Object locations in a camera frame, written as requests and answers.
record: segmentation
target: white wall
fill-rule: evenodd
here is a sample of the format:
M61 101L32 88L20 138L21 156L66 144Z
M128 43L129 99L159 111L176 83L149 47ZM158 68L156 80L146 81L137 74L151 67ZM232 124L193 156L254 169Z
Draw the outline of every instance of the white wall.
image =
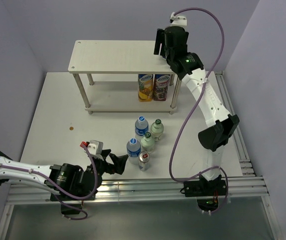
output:
M261 0L225 72L255 171L286 236L286 1Z
M222 22L225 51L216 70L224 70L258 0L3 0L48 72L66 72L75 40L155 40L172 12L206 8ZM220 32L203 12L189 12L189 50L205 67L215 60Z
M44 74L0 0L0 150L20 160ZM0 187L0 219L8 188Z

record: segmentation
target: gray floor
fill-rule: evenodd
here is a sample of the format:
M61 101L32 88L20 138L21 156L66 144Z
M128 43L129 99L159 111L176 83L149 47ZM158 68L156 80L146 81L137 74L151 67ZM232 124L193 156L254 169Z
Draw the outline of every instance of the gray floor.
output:
M232 198L204 216L196 200L92 203L90 218L68 221L58 205L16 206L8 240L271 240L260 197Z

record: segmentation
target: shelf bottom board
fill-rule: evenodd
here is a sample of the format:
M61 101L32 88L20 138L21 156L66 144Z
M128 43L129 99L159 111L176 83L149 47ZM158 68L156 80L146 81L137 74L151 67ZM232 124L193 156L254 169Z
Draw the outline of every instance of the shelf bottom board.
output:
M87 88L89 112L174 112L171 102L175 86L168 87L166 101L138 100L136 81L96 81Z

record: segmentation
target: water bottle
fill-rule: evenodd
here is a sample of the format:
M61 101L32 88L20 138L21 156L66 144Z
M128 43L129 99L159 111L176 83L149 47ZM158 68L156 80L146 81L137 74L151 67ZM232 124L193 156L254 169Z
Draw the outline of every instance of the water bottle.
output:
M134 165L138 165L138 155L141 153L141 144L136 138L128 141L127 145L128 161Z
M156 119L156 121L151 126L151 134L155 141L160 140L160 137L163 135L164 125L162 124L161 119Z
M140 116L135 122L135 133L138 140L148 132L148 121L145 117Z
M147 152L152 152L154 149L155 140L150 132L145 133L145 136L141 140L142 148Z

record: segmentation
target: green bottle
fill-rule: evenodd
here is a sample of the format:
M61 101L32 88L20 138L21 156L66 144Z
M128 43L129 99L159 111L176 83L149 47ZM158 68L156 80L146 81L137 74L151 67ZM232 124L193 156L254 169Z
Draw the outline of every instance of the green bottle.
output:
M164 132L164 125L161 119L156 119L156 121L151 126L151 134L155 141L160 140Z
M155 140L152 138L152 134L150 132L145 133L144 137L141 139L141 146L149 153L153 151Z

